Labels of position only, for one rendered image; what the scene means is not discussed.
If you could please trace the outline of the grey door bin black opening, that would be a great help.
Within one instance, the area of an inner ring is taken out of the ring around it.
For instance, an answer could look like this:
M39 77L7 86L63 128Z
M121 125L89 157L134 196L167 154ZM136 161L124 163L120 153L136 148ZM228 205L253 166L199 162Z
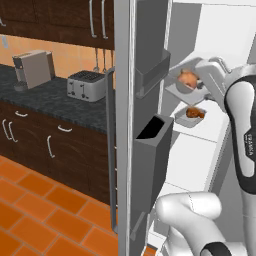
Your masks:
M154 115L134 141L132 208L149 213L166 179L174 119Z

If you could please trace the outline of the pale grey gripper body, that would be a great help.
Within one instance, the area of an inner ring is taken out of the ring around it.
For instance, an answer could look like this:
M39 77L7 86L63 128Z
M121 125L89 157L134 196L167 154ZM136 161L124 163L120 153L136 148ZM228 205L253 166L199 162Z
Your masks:
M215 101L223 105L226 93L224 80L229 73L224 60L220 57L201 60L195 66L195 71Z

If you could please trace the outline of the grey coffee machine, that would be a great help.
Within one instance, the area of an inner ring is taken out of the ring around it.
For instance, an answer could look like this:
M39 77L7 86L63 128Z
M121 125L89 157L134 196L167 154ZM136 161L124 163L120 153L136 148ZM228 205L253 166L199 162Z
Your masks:
M51 51L32 50L12 57L18 82L18 92L37 87L55 77Z

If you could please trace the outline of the white vegetable container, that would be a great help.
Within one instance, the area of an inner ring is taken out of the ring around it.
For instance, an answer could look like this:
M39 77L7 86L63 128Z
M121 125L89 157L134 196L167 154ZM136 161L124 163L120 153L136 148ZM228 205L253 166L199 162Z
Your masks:
M184 103L190 106L196 105L209 94L200 79L197 81L197 87L192 89L178 80L179 75L180 73L177 76L169 75L166 78L167 86L165 89Z

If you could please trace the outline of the white meat container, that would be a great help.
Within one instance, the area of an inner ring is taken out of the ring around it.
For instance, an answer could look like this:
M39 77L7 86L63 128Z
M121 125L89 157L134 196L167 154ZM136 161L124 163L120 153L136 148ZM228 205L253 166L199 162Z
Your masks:
M184 127L187 127L187 128L193 128L195 127L198 123L200 123L203 119L203 118L200 118L200 117L197 117L197 118L188 118L186 116L186 110L189 108L189 107L185 107L183 108L182 110L178 111L176 114L175 114L175 122L179 125L182 125Z

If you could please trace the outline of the grey tall door bin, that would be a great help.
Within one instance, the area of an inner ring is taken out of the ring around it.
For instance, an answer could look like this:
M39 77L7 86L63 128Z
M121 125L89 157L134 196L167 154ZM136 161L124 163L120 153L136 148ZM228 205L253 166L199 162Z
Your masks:
M138 0L135 91L145 97L168 73L170 53L164 48L168 0Z

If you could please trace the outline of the dark wood base cupboards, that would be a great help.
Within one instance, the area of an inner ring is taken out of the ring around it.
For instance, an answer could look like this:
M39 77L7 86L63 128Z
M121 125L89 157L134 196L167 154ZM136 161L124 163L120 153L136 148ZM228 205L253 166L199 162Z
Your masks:
M0 155L110 202L104 133L0 101Z

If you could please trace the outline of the grey fridge door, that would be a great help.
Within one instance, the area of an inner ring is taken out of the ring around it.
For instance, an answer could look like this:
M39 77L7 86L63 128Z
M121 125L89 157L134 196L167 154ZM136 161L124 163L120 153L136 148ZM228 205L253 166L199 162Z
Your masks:
M154 115L161 115L164 78L143 98L136 97L135 56L138 0L115 0L116 143L118 256L142 256L149 213L132 208L134 141ZM164 48L168 48L172 0L168 0Z

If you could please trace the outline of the silver toaster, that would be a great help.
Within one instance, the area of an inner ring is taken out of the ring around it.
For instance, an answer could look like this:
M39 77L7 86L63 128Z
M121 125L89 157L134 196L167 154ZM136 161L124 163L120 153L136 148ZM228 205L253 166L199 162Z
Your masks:
M104 79L104 74L92 71L74 73L67 79L67 95L87 102L97 102L106 95Z

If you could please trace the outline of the dark wood wall cupboards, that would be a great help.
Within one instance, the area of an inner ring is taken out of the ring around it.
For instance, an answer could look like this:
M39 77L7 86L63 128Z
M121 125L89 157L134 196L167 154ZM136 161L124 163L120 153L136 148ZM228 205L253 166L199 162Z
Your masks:
M114 49L114 0L0 0L0 34Z

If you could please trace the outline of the brown chicken drumstick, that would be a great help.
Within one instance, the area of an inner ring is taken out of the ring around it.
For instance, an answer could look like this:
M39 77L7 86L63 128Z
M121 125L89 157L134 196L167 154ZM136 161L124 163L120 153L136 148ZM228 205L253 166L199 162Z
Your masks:
M189 107L186 110L186 116L188 118L197 118L197 117L203 118L205 116L205 114L200 109L198 109L196 107Z

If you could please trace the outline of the white fridge freezer cabinet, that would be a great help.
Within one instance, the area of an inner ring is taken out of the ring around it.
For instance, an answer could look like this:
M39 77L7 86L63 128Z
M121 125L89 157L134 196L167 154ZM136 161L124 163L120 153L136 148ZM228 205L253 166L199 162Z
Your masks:
M194 58L208 60L213 57L222 58L230 69L256 63L256 55L252 52L256 35L256 0L176 1L201 2L204 5L199 18L195 50L180 63ZM204 100L216 102L210 92ZM174 119L178 111L190 106L180 99L179 101L173 114ZM168 185L178 189L168 194L210 192L211 181L223 172L217 165L219 160L235 166L228 115L217 142L180 134L169 152L166 181ZM163 245L159 252L161 256L167 256Z

